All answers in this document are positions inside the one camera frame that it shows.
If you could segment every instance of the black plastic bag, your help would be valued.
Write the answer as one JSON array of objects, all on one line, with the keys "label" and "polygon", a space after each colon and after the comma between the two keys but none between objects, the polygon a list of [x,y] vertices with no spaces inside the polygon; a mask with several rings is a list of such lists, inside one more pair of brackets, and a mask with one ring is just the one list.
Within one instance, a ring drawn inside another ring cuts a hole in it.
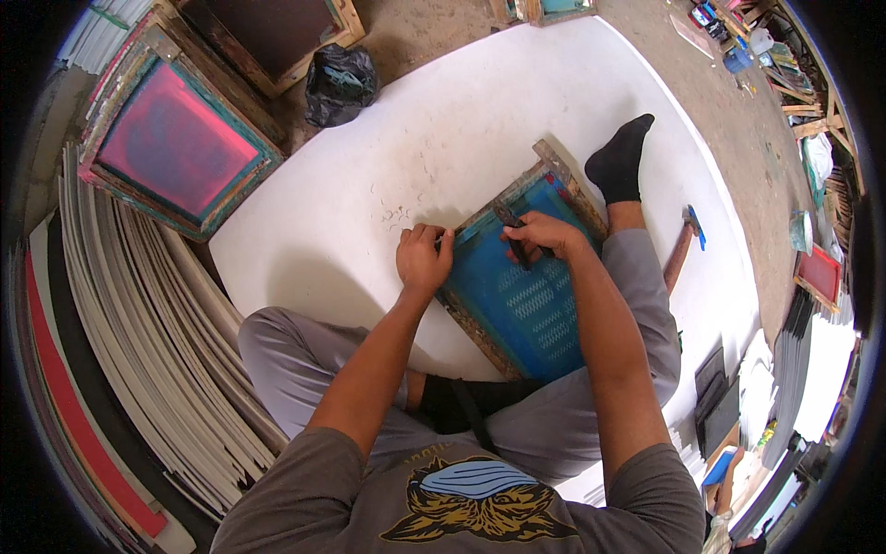
[{"label": "black plastic bag", "polygon": [[319,128],[348,123],[376,101],[377,93],[376,67],[365,48],[323,46],[307,69],[305,121]]}]

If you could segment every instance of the black sock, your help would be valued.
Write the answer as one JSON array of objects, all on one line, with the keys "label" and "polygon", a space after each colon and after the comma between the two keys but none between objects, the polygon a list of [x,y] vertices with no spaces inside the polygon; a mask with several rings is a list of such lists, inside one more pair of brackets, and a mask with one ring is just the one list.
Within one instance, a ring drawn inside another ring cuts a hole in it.
[{"label": "black sock", "polygon": [[656,117],[645,113],[616,131],[606,145],[585,163],[585,175],[600,188],[606,206],[626,200],[640,201],[640,157],[643,139]]},{"label": "black sock", "polygon": [[[418,414],[427,418],[431,427],[440,434],[462,433],[470,430],[468,416],[458,402],[452,388],[452,379],[428,375],[424,381],[422,401]],[[499,410],[523,400],[544,386],[536,379],[488,383],[463,381],[482,417],[489,417]]]}]

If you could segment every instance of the white floor covering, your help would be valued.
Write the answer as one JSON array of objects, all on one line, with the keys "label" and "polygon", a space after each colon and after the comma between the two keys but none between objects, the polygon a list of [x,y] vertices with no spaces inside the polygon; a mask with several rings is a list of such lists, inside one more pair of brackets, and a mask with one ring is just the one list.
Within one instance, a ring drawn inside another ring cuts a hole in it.
[{"label": "white floor covering", "polygon": [[[641,194],[659,261],[676,243],[686,204],[707,237],[706,252],[691,246],[671,297],[683,375],[664,416],[689,444],[694,371],[720,342],[727,368],[737,367],[759,327],[757,289],[711,151],[648,62],[599,17],[513,27],[384,87],[355,121],[293,154],[222,225],[210,242],[215,264],[244,315],[278,305],[371,328],[400,291],[394,249],[402,227],[457,226],[535,163],[532,145],[543,137],[602,208],[584,160],[646,112],[656,122]],[[410,363],[449,377],[499,377],[436,302]]]}]

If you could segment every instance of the gray pants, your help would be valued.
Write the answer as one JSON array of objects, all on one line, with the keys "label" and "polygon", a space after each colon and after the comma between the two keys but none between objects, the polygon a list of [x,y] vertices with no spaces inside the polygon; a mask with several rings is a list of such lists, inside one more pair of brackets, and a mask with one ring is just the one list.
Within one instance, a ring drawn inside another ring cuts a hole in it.
[{"label": "gray pants", "polygon": [[[640,327],[658,401],[664,404],[680,381],[680,348],[648,232],[616,233],[603,245],[602,262]],[[240,354],[256,393],[290,438],[305,428],[363,334],[320,324],[284,308],[263,308],[246,318],[239,334]],[[405,401],[404,380],[372,448],[370,465],[438,442],[477,444],[472,432],[436,434],[402,411]],[[505,460],[551,485],[601,459],[594,400],[584,370],[493,414],[486,427]]]}]

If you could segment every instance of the red board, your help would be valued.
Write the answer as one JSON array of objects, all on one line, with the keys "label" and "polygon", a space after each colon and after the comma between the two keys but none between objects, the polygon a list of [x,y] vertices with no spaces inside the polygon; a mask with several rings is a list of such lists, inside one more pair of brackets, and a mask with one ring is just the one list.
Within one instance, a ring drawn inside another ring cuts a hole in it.
[{"label": "red board", "polygon": [[812,255],[800,253],[797,276],[812,285],[826,299],[836,304],[840,293],[840,263],[818,246],[812,246]]},{"label": "red board", "polygon": [[163,62],[129,98],[97,160],[200,217],[259,152]]},{"label": "red board", "polygon": [[120,474],[120,470],[107,455],[102,443],[98,441],[68,378],[65,363],[52,340],[49,325],[46,323],[46,315],[43,313],[43,304],[40,303],[40,293],[37,291],[34,263],[31,260],[30,252],[25,258],[25,268],[27,271],[27,303],[31,310],[34,342],[37,346],[37,354],[40,356],[40,364],[43,367],[46,387],[49,389],[58,418],[64,422],[68,431],[67,438],[75,443],[77,447],[75,451],[79,451],[85,457],[82,463],[88,464],[94,475],[100,476],[101,485],[113,496],[113,500],[144,529],[145,533],[156,537],[166,526],[167,519],[163,514],[154,513],[148,508],[147,504]]}]

